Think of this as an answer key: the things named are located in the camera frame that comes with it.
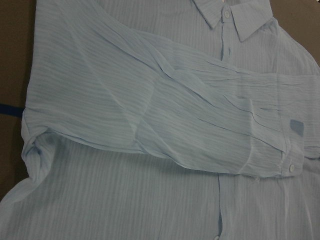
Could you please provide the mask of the light blue striped shirt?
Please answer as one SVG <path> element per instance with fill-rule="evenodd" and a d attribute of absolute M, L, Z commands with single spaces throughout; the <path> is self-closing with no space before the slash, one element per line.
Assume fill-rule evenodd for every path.
<path fill-rule="evenodd" d="M 320 68 L 267 0 L 39 0 L 3 240 L 317 240 Z"/>

